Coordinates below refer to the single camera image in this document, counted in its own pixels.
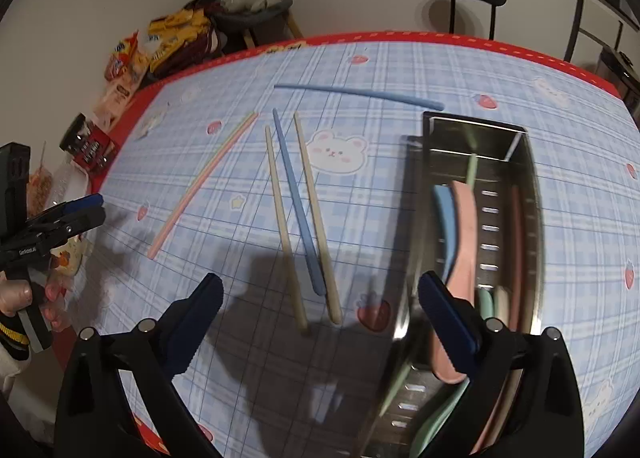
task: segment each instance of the metal screw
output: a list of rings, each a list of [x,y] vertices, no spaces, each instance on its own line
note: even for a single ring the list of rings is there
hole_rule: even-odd
[[[557,341],[560,338],[561,333],[558,328],[554,328],[552,326],[551,328],[546,329],[546,335],[549,336],[551,339]]]
[[[86,328],[82,328],[80,332],[80,338],[83,341],[88,341],[91,337],[94,336],[94,333],[95,333],[95,330],[90,326],[87,326]]]
[[[156,320],[151,318],[143,319],[138,323],[138,330],[144,333],[151,332],[151,330],[153,330],[155,327]]]
[[[500,319],[496,319],[495,317],[489,317],[489,319],[484,321],[484,325],[488,330],[491,330],[495,333],[498,333],[500,330],[502,330],[502,328],[504,328],[504,324],[502,324],[502,321],[500,321]]]

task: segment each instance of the red snack package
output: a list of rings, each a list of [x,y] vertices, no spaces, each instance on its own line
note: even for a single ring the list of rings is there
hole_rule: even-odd
[[[60,149],[70,153],[74,162],[90,176],[109,167],[119,150],[109,135],[86,120],[83,114],[79,114],[66,130]]]
[[[126,37],[118,43],[113,50],[109,63],[104,70],[104,78],[113,81],[116,77],[121,76],[129,65],[131,55],[138,47],[138,31],[135,31],[131,37]]]

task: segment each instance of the table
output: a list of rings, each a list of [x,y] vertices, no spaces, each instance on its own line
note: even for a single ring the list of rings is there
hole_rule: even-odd
[[[407,136],[421,134],[423,109],[273,85],[346,86],[434,99],[446,112],[528,132],[545,243],[540,321],[559,327],[568,341],[586,455],[593,454],[636,394],[640,374],[634,286],[640,134],[615,89],[543,54],[459,35],[373,32],[266,50],[213,61],[137,96],[113,131],[117,140],[132,134],[104,182],[95,183],[107,221],[89,235],[92,254],[68,296],[74,325],[92,324],[102,333],[130,330],[142,318],[160,316],[213,271],[225,283],[223,310],[174,385],[219,451],[275,458],[349,450],[389,347],[408,250],[402,232],[413,213],[406,198],[416,191],[403,179],[410,164],[404,145]],[[353,167],[314,171],[344,313],[341,329],[310,290],[278,158],[310,339],[295,331],[278,251],[264,140],[265,125],[273,131],[273,108],[299,179],[295,110],[308,142],[315,132],[328,131],[341,142],[358,139],[366,146]],[[198,191],[162,252],[148,259],[151,241],[193,177],[254,110],[260,113],[256,123]],[[164,114],[161,123],[136,138],[141,124],[157,114]],[[299,189],[304,199],[300,180]],[[388,309],[386,326],[360,323],[358,314],[372,299]],[[151,425],[135,383],[127,375],[123,380],[132,408]]]

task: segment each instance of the jar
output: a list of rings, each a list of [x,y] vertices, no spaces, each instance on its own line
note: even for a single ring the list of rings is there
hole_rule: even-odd
[[[60,149],[68,152],[90,176],[106,170],[118,154],[116,143],[83,114],[79,114],[66,130]]]

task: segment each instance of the person's hand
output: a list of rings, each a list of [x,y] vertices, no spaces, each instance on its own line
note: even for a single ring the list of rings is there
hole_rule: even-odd
[[[51,328],[61,331],[68,325],[68,318],[62,309],[62,289],[68,288],[70,279],[52,271],[45,286],[48,302],[40,306],[44,317],[51,323]],[[13,317],[18,310],[31,304],[31,289],[26,281],[7,281],[4,272],[0,272],[0,312]]]

